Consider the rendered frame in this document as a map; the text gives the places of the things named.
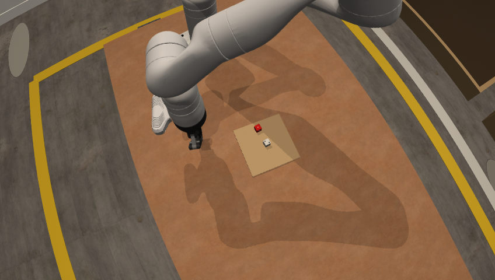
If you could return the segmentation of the tan square mat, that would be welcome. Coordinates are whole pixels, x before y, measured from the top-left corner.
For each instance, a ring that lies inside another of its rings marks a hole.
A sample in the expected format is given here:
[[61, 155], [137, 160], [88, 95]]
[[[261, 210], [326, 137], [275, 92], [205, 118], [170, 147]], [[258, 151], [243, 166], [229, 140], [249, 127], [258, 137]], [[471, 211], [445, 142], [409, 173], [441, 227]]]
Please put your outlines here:
[[[254, 126], [262, 130], [256, 133]], [[279, 114], [233, 131], [252, 177], [284, 165], [300, 155]], [[264, 146], [269, 139], [271, 144]]]

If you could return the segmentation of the red die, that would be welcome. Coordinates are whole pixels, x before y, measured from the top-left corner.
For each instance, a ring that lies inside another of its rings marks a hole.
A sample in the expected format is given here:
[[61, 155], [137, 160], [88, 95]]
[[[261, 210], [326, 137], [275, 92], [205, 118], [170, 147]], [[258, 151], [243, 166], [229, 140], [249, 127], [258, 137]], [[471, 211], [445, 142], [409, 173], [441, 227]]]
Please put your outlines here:
[[256, 133], [258, 133], [258, 132], [260, 132], [262, 130], [260, 124], [255, 125], [254, 126], [254, 129], [255, 129]]

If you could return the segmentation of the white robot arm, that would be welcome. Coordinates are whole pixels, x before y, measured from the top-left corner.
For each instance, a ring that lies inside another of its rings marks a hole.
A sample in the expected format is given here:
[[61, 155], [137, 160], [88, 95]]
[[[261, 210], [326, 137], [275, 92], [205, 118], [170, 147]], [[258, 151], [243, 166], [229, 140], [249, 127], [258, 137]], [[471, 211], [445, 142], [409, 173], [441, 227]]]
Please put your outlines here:
[[223, 62], [269, 42], [306, 6], [354, 25], [380, 28], [397, 21], [402, 1], [244, 0], [217, 13], [216, 0], [182, 0], [190, 44], [175, 32], [162, 31], [146, 48], [153, 132], [164, 134], [172, 121], [180, 127], [199, 123], [205, 107], [197, 83]]

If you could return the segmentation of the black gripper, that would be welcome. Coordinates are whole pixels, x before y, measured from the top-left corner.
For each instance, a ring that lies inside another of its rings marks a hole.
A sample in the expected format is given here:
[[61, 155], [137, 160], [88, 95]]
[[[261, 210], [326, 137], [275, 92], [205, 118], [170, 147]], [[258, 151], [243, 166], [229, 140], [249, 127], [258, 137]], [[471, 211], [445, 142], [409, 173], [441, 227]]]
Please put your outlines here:
[[201, 119], [200, 122], [198, 122], [196, 125], [192, 126], [192, 127], [180, 127], [178, 125], [176, 125], [175, 123], [175, 126], [183, 131], [183, 132], [186, 132], [187, 133], [187, 136], [191, 139], [191, 142], [189, 142], [189, 149], [190, 150], [193, 150], [193, 149], [200, 149], [201, 148], [201, 144], [202, 144], [202, 141], [203, 141], [203, 137], [202, 137], [202, 129], [201, 127], [203, 126], [203, 124], [205, 123], [205, 120], [206, 120], [206, 116], [207, 116], [207, 113], [206, 113], [206, 110], [204, 112], [204, 116], [203, 118]]

